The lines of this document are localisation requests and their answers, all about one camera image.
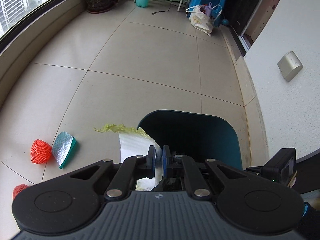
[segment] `silver screw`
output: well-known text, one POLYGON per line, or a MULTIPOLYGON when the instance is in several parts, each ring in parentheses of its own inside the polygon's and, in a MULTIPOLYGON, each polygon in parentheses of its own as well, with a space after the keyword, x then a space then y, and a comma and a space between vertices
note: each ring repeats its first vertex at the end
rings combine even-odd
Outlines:
POLYGON ((122 191, 119 189, 110 189, 107 191, 108 197, 119 197, 122 195, 122 191))
POLYGON ((210 195, 210 191, 205 188, 195 190, 195 195, 198 197, 207 197, 210 195))

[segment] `teal trash bin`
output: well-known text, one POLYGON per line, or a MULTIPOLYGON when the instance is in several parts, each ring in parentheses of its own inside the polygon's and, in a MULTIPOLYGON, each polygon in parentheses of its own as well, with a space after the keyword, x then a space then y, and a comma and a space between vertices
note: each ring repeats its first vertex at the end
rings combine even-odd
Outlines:
POLYGON ((196 162, 214 158, 242 169, 238 137, 232 126, 217 116, 158 110, 139 123, 162 148, 185 153, 196 162))

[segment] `black window frame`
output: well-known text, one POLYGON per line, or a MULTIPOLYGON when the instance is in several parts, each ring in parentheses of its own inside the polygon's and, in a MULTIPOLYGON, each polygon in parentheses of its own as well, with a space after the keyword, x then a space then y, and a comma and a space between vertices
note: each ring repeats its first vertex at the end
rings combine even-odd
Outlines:
POLYGON ((4 51, 4 49, 10 44, 10 42, 29 24, 62 1, 63 0, 48 0, 20 19, 13 27, 5 32, 2 37, 0 37, 0 53, 2 53, 2 51, 4 51))

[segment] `textured wall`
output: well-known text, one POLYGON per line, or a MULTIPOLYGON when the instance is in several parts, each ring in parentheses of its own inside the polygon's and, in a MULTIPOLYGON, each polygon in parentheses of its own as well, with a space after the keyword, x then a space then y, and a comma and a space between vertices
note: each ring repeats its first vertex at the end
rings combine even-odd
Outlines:
POLYGON ((297 157, 320 148, 320 0, 280 0, 244 57, 261 106, 269 155, 295 147, 297 157), (277 66, 294 51, 304 68, 290 81, 277 66))

